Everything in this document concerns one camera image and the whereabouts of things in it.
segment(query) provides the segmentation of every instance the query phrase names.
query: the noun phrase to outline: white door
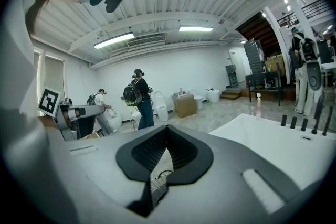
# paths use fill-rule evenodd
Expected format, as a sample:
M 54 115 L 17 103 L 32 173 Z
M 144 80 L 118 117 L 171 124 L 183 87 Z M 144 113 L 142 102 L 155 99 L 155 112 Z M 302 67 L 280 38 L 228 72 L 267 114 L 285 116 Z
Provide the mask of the white door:
M 235 66 L 238 83 L 245 81 L 245 70 L 241 61 L 240 52 L 236 49 L 229 50 L 232 64 Z

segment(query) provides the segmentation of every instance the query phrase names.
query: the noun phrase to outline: black railing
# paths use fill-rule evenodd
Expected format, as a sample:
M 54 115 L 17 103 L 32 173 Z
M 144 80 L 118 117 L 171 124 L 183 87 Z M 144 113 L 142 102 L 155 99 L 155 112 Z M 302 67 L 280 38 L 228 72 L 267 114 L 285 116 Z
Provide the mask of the black railing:
M 307 19 L 310 19 L 329 10 L 332 10 L 332 7 L 328 0 L 317 0 L 302 8 L 302 11 Z M 278 23 L 280 27 L 285 26 L 286 28 L 288 28 L 297 25 L 299 23 L 299 20 L 296 14 L 293 12 L 279 19 Z

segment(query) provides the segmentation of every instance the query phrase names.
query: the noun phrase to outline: cap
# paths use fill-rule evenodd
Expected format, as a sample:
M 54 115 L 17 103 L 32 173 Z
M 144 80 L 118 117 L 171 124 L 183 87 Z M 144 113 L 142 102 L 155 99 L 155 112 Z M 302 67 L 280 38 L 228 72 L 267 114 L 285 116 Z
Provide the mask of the cap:
M 99 89 L 98 92 L 104 92 L 104 94 L 106 94 L 106 92 L 104 91 L 104 89 Z
M 139 69 L 139 68 L 135 69 L 134 73 L 135 73 L 135 74 L 142 74 L 143 76 L 145 75 L 145 73 L 143 73 L 143 72 L 141 71 L 141 69 Z
M 296 28 L 296 27 L 293 27 L 292 28 L 292 34 L 294 33 L 294 32 L 298 32 L 299 30 Z

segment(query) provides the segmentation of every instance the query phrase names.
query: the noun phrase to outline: ceiling light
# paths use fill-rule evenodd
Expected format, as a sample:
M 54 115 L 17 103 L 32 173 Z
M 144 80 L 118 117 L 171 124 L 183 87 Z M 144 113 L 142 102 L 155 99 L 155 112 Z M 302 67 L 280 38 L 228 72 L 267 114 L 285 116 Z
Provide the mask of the ceiling light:
M 110 39 L 105 40 L 101 43 L 95 44 L 94 47 L 96 49 L 100 49 L 102 47 L 105 47 L 105 46 L 108 46 L 108 45 L 111 45 L 111 44 L 114 44 L 114 43 L 117 43 L 117 42 L 120 42 L 120 41 L 123 41 L 123 40 L 131 39 L 131 38 L 134 38 L 134 34 L 132 32 L 129 32 L 129 33 L 126 33 L 126 34 L 122 34 L 120 36 L 110 38 Z
M 213 27 L 198 27 L 198 26 L 180 26 L 179 31 L 203 31 L 211 32 Z

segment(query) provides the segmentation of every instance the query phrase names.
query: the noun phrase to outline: black table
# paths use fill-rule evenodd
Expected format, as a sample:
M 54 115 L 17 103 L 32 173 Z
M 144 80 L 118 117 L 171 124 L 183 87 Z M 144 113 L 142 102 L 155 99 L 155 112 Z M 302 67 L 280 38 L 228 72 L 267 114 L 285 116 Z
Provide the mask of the black table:
M 269 88 L 269 89 L 262 89 L 258 90 L 256 89 L 256 80 L 264 80 L 264 79 L 276 79 L 278 81 L 278 87 Z M 282 96 L 282 87 L 281 87 L 281 81 L 280 81 L 280 72 L 262 72 L 257 74 L 251 74 L 246 76 L 247 84 L 248 84 L 248 96 L 250 98 L 251 103 L 251 92 L 255 92 L 256 98 L 257 98 L 257 92 L 278 92 L 278 100 L 279 100 L 279 106 L 280 106 L 280 99 Z M 254 82 L 254 89 L 251 90 L 251 81 Z

